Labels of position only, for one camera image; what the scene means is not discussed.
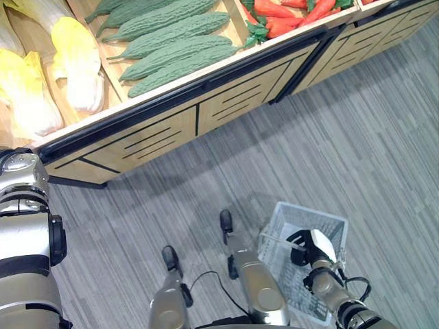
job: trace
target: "green bitter melon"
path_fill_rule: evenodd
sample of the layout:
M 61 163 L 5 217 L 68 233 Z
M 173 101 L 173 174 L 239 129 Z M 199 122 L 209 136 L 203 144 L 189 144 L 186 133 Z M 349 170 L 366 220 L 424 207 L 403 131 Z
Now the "green bitter melon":
M 123 53 L 110 57 L 109 60 L 144 58 L 151 52 L 171 45 L 180 39 L 210 34 L 225 25 L 229 19 L 229 15 L 225 12 L 207 12 L 206 14 L 183 19 L 168 27 L 137 38 L 128 44 Z
M 138 84 L 134 85 L 129 91 L 129 97 L 136 97 L 155 89 L 163 84 L 171 82 L 179 77 L 183 77 L 192 72 L 200 70 L 208 65 L 214 64 L 219 60 L 223 60 L 232 56 L 238 47 L 234 46 L 218 46 L 204 50 L 195 54 L 185 60 L 175 62 L 158 70 L 157 72 L 148 75 Z
M 232 41 L 224 36 L 194 36 L 163 47 L 128 67 L 120 80 L 139 80 L 163 67 L 185 60 L 200 51 L 217 46 L 230 46 Z
M 119 31 L 103 38 L 103 42 L 131 41 L 139 36 L 167 27 L 187 17 L 203 14 L 213 7 L 217 0 L 178 0 L 166 7 L 147 12 L 122 24 Z
M 170 5 L 175 0 L 131 0 L 114 9 L 96 33 L 100 37 L 105 29 L 120 27 L 138 16 Z

